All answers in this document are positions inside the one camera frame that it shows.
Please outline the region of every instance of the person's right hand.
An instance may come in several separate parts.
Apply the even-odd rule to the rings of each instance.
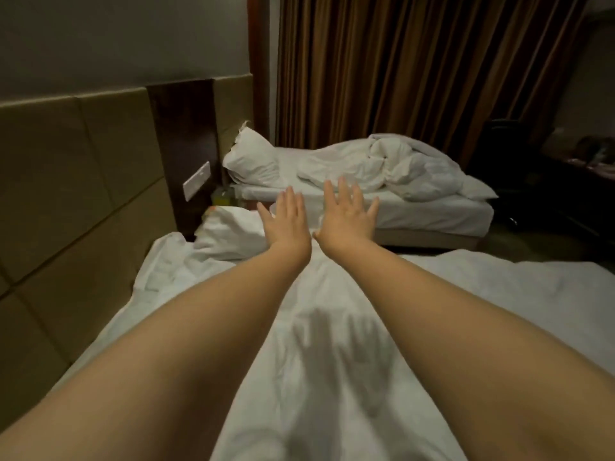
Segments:
[[[331,181],[325,181],[325,216],[320,230],[314,233],[322,251],[335,261],[358,242],[372,240],[379,203],[376,197],[366,212],[363,192],[357,184],[352,185],[350,196],[345,178],[340,177],[336,198]]]

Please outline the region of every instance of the white bed sheet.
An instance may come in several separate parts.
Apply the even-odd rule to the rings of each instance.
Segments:
[[[365,295],[317,244],[313,248],[235,397],[211,459],[465,459]],[[527,318],[615,374],[615,277],[601,267],[510,263],[468,251],[403,257]],[[130,302],[61,381],[173,296],[233,267],[205,258],[179,233],[161,238],[143,263]],[[357,345],[352,329],[359,330]],[[368,357],[349,373],[340,353],[353,352]]]
[[[296,176],[297,163],[307,150],[278,147],[281,177],[301,191],[306,199],[311,228],[318,227],[322,213],[322,191]],[[280,189],[273,187],[234,185],[236,195],[244,200],[274,201]],[[365,200],[380,197],[376,227],[380,229],[426,230],[455,235],[483,237],[487,234],[493,208],[487,202],[452,195],[430,202],[408,202],[389,190],[366,193]]]

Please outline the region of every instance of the curtain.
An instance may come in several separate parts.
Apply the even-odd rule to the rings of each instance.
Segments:
[[[398,133],[465,166],[490,118],[547,126],[587,0],[282,0],[275,143]]]

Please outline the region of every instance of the white wall switch plate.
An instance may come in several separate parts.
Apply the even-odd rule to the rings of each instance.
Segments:
[[[194,173],[188,180],[183,184],[184,188],[184,197],[186,198],[186,202],[188,202],[194,194],[196,194],[201,187],[205,184],[205,181],[209,179],[211,176],[211,167],[209,166],[209,162],[206,162],[202,167],[200,167],[196,173]]]

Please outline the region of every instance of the person's left hand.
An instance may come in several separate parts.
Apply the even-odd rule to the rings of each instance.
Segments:
[[[275,217],[260,202],[257,204],[265,228],[269,247],[285,249],[288,255],[296,255],[305,265],[312,255],[312,238],[309,234],[303,194],[295,194],[288,186],[277,196]]]

